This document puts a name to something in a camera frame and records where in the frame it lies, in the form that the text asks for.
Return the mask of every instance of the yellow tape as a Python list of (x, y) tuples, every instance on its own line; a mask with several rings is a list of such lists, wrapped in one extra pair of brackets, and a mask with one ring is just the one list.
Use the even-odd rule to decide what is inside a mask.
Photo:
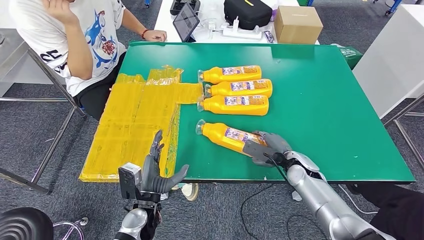
[(201, 83), (180, 83), (182, 70), (165, 66), (141, 75), (120, 74), (112, 87), (79, 179), (118, 182), (118, 167), (127, 162), (143, 167), (155, 133), (163, 131), (160, 174), (174, 174), (180, 105), (193, 104)]
[(254, 6), (250, 1), (248, 1), (248, 0), (244, 0), (247, 4), (249, 4), (250, 6)]

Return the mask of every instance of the floor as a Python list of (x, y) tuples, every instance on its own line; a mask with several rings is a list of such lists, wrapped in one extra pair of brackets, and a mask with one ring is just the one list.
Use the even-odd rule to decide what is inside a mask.
[[(123, 0), (124, 4), (148, 28), (153, 28), (161, 4), (154, 0), (150, 8), (143, 1)], [(319, 38), (322, 44), (338, 43), (365, 52), (389, 18), (383, 1), (373, 4), (363, 0), (315, 0), (314, 6), (324, 24)], [(118, 32), (121, 42), (139, 40), (127, 30)], [(52, 85), (14, 84), (7, 97), (60, 97)], [(70, 105), (68, 103), (0, 103), (0, 166), (30, 179), (42, 160)], [(411, 138), (424, 154), (422, 118), (401, 119)], [(114, 183), (83, 183), (78, 175), (89, 151), (97, 122), (74, 115), (52, 161), (40, 179), (42, 186), (52, 189), (51, 195), (39, 195), (0, 178), (0, 212), (18, 207), (33, 207), (46, 212), (53, 220), (75, 221), (87, 216), (86, 239), (111, 240), (126, 212), (120, 188)], [(417, 182), (407, 186), (424, 190), (424, 172), (394, 126), (388, 127), (393, 141), (413, 172)], [(242, 202), (268, 184), (201, 184), (195, 202), (188, 202), (180, 191), (171, 192), (163, 201), (163, 224), (157, 228), (158, 240), (249, 240), (242, 225)], [(335, 185), (341, 197), (347, 197)], [(243, 209), (247, 229), (258, 239), (286, 240), (325, 239), (302, 202), (291, 199), (292, 188), (274, 185), (249, 199)], [(376, 208), (362, 197), (353, 199), (364, 211)], [(360, 214), (366, 220), (371, 215)], [(59, 229), (57, 235), (64, 234)]]

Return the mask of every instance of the tablet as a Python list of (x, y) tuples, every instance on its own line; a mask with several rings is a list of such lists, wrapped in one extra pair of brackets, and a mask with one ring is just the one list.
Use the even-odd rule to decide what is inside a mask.
[(172, 24), (183, 43), (190, 39), (190, 35), (196, 29), (200, 20), (190, 4), (185, 3), (173, 20)]

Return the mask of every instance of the black bag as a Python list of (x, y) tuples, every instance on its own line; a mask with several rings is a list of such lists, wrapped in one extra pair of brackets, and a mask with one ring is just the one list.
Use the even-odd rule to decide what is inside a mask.
[(273, 10), (261, 0), (225, 0), (225, 20), (230, 25), (238, 16), (238, 27), (253, 30), (256, 25), (263, 27), (270, 22)]

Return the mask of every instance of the bracelet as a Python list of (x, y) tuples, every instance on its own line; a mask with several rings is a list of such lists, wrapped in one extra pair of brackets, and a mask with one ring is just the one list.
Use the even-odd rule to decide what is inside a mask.
[(142, 38), (142, 39), (145, 39), (145, 33), (146, 33), (147, 31), (150, 31), (150, 30), (146, 28), (146, 30), (144, 30), (144, 31), (143, 31), (143, 33), (141, 34), (141, 38)]

